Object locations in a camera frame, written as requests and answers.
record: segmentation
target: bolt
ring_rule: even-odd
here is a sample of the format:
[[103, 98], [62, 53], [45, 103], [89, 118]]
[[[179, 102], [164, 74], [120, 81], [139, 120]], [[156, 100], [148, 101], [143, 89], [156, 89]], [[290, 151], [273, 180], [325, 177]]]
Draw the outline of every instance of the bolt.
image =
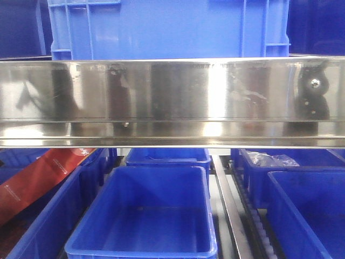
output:
[[318, 80], [316, 78], [314, 78], [310, 84], [312, 85], [312, 88], [314, 88], [314, 89], [319, 88], [321, 86], [320, 80]]

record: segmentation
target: stainless steel bar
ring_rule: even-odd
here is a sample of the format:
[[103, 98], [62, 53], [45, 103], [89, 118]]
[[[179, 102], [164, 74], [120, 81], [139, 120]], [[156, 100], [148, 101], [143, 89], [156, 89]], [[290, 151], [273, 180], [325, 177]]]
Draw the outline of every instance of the stainless steel bar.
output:
[[245, 235], [241, 218], [237, 211], [234, 198], [224, 173], [222, 162], [219, 156], [213, 156], [212, 159], [215, 165], [217, 183], [224, 201], [226, 216], [231, 228], [229, 231], [232, 232], [233, 246], [236, 249], [238, 258], [254, 259], [248, 238]]
[[0, 62], [0, 147], [345, 147], [345, 57]]

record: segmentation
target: shelf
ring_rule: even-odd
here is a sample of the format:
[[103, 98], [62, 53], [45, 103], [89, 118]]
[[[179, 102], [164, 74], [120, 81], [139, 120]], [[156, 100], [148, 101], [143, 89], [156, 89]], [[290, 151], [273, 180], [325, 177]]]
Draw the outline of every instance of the shelf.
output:
[[345, 147], [345, 57], [0, 62], [0, 147]]

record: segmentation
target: blue plastic crate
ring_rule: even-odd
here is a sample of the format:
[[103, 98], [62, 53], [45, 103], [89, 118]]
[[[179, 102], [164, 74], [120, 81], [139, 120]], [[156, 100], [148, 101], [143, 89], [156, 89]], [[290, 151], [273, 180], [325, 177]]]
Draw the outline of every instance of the blue plastic crate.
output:
[[344, 13], [344, 0], [291, 0], [291, 53], [345, 55]]
[[126, 158], [127, 166], [205, 168], [209, 185], [211, 157], [207, 148], [132, 148]]
[[47, 152], [48, 148], [7, 148], [0, 151], [2, 168], [24, 168]]
[[[253, 164], [245, 151], [257, 151], [269, 155], [284, 154], [293, 158], [299, 167], [264, 167]], [[345, 160], [327, 149], [241, 149], [244, 182], [249, 187], [249, 198], [256, 208], [267, 208], [270, 200], [269, 171], [315, 170], [316, 168], [341, 168]]]
[[48, 0], [63, 59], [285, 57], [289, 0]]
[[268, 175], [267, 218], [286, 258], [344, 258], [345, 171]]
[[[98, 191], [99, 175], [104, 167], [107, 148], [93, 153], [77, 167], [65, 182], [33, 203], [16, 217], [32, 223], [7, 259], [56, 258], [84, 210]], [[20, 169], [8, 172], [4, 181]]]
[[46, 0], [0, 1], [0, 58], [50, 55], [52, 41]]
[[119, 167], [67, 241], [69, 259], [216, 258], [202, 167]]

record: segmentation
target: plastic bag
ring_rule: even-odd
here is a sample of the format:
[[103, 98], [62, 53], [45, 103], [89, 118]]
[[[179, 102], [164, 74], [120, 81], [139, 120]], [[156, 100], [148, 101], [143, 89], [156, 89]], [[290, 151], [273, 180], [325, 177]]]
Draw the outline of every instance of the plastic bag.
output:
[[253, 164], [263, 167], [300, 166], [293, 158], [287, 155], [268, 155], [254, 151], [246, 151]]

